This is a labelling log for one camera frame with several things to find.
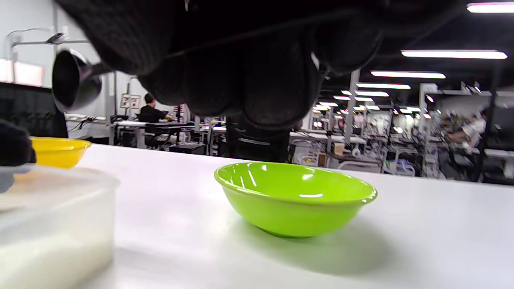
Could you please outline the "person's left hand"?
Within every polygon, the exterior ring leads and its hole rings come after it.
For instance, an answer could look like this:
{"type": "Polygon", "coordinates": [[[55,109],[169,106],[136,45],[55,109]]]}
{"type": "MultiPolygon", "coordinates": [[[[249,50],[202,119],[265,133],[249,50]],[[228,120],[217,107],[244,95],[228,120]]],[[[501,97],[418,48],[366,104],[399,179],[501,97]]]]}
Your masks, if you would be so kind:
{"type": "Polygon", "coordinates": [[[0,165],[18,167],[36,162],[36,153],[27,130],[0,120],[0,165]]]}

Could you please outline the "person's right hand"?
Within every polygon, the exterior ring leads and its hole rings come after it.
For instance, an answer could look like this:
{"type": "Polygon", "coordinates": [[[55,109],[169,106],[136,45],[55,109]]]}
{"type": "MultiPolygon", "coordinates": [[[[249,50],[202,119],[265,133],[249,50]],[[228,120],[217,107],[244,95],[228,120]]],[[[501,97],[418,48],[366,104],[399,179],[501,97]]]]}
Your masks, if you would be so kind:
{"type": "Polygon", "coordinates": [[[167,106],[241,115],[258,128],[299,122],[326,75],[368,64],[384,37],[425,31],[464,0],[57,0],[100,58],[60,51],[55,102],[80,108],[121,72],[167,106]]]}

